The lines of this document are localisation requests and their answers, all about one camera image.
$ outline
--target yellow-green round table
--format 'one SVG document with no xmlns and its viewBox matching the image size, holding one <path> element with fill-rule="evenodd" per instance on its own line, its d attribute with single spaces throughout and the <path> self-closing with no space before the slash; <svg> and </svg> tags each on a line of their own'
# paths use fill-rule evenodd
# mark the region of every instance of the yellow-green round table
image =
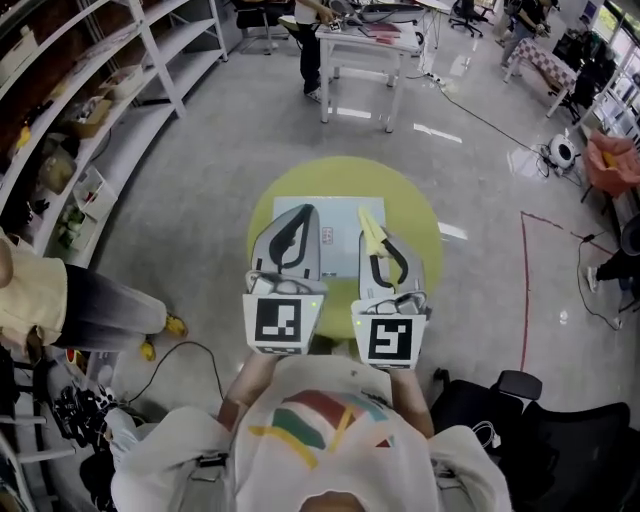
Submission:
<svg viewBox="0 0 640 512">
<path fill-rule="evenodd" d="M 433 293 L 442 271 L 438 219 L 420 191 L 399 172 L 373 160 L 335 156 L 290 169 L 274 181 L 258 201 L 247 234 L 251 262 L 258 235 L 273 220 L 273 200 L 282 196 L 358 196 L 384 198 L 386 229 L 402 238 L 422 258 L 427 294 Z M 397 282 L 397 265 L 391 279 Z M 315 332 L 340 340 L 354 338 L 351 303 L 358 300 L 358 280 L 323 278 L 329 294 Z"/>
</svg>

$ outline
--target yellow shirt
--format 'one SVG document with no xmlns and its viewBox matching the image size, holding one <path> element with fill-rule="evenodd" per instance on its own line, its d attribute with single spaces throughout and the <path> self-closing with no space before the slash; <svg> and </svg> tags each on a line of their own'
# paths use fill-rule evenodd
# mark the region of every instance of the yellow shirt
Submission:
<svg viewBox="0 0 640 512">
<path fill-rule="evenodd" d="M 16 331 L 26 343 L 35 327 L 44 345 L 60 336 L 67 312 L 67 271 L 62 260 L 41 258 L 18 249 L 0 229 L 13 258 L 13 279 L 0 288 L 0 329 Z"/>
</svg>

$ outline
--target white t-shirt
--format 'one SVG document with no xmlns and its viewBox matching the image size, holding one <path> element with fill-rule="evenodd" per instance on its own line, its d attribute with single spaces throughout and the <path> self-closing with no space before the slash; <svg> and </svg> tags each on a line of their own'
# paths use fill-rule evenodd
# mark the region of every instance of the white t-shirt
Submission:
<svg viewBox="0 0 640 512">
<path fill-rule="evenodd" d="M 187 485 L 196 453 L 224 450 L 229 437 L 214 439 L 221 429 L 214 420 L 183 409 L 189 425 L 181 428 L 174 411 L 123 458 L 114 502 L 120 512 L 296 512 L 307 498 L 335 491 L 371 512 L 438 512 L 448 509 L 434 464 L 444 464 L 464 485 L 470 510 L 511 510 L 504 477 L 469 429 L 427 441 L 388 406 L 390 399 L 388 376 L 378 370 L 340 356 L 287 358 L 238 425 L 220 475 L 224 490 L 220 482 L 209 491 L 202 482 L 197 490 Z M 163 428 L 167 420 L 171 426 Z M 203 444 L 194 450 L 198 439 Z M 167 451 L 174 456 L 159 455 Z"/>
<path fill-rule="evenodd" d="M 294 15 L 296 17 L 296 23 L 300 23 L 301 25 L 313 25 L 314 23 L 319 23 L 318 12 L 311 7 L 302 5 L 300 2 L 296 2 Z"/>
</svg>

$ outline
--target white robot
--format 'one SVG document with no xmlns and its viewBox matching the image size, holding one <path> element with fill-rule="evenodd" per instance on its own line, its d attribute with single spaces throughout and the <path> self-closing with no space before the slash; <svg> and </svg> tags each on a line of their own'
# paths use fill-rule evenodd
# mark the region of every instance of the white robot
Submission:
<svg viewBox="0 0 640 512">
<path fill-rule="evenodd" d="M 360 358 L 377 368 L 414 368 L 431 315 L 422 262 L 402 240 L 362 217 L 360 300 L 351 305 Z M 290 261 L 283 261 L 290 248 Z M 380 275 L 384 257 L 400 266 L 397 286 Z M 248 345 L 262 353 L 307 354 L 328 292 L 320 281 L 317 210 L 304 204 L 274 220 L 256 239 L 251 267 L 243 295 Z"/>
</svg>

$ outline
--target pink cushion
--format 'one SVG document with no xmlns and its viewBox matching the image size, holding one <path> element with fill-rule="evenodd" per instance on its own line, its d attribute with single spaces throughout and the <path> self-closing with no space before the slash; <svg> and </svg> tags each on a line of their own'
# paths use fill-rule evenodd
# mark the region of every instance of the pink cushion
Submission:
<svg viewBox="0 0 640 512">
<path fill-rule="evenodd" d="M 607 166 L 603 151 L 611 153 L 615 167 Z M 584 163 L 591 184 L 613 197 L 640 184 L 640 157 L 631 139 L 607 137 L 594 131 L 587 143 Z"/>
</svg>

